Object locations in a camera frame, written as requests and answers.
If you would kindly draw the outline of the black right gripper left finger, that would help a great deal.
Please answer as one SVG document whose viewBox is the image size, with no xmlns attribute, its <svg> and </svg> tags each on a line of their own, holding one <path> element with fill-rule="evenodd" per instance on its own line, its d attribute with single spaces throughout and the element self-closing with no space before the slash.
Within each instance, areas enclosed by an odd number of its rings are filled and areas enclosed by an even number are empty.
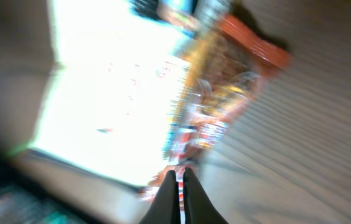
<svg viewBox="0 0 351 224">
<path fill-rule="evenodd" d="M 176 173 L 170 170 L 139 224 L 180 224 L 179 185 Z"/>
</svg>

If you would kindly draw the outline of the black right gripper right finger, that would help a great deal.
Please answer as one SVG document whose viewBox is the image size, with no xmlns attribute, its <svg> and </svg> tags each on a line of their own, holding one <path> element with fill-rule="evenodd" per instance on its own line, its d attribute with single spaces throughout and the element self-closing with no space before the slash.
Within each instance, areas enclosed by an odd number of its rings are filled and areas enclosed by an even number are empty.
<svg viewBox="0 0 351 224">
<path fill-rule="evenodd" d="M 183 174 L 186 224 L 228 224 L 211 203 L 195 172 L 187 167 Z"/>
</svg>

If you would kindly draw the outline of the brown chocolate bar wrapper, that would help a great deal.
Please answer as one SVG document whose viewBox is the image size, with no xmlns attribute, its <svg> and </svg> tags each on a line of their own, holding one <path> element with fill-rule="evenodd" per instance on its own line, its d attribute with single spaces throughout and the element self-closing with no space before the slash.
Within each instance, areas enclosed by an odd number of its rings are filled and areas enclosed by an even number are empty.
<svg viewBox="0 0 351 224">
<path fill-rule="evenodd" d="M 250 21 L 227 14 L 181 58 L 191 69 L 164 152 L 167 165 L 141 189 L 142 200 L 154 199 L 167 171 L 174 170 L 180 179 L 185 168 L 199 169 L 233 120 L 287 67 L 290 54 L 260 35 Z"/>
</svg>

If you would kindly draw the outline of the white snack bag red label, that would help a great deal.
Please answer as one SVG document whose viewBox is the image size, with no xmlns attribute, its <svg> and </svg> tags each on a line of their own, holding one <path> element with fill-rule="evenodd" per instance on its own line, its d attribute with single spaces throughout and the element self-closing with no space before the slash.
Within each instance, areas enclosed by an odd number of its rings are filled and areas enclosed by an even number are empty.
<svg viewBox="0 0 351 224">
<path fill-rule="evenodd" d="M 141 1 L 49 2 L 55 68 L 30 147 L 145 186 L 167 151 L 193 33 L 140 16 Z"/>
</svg>

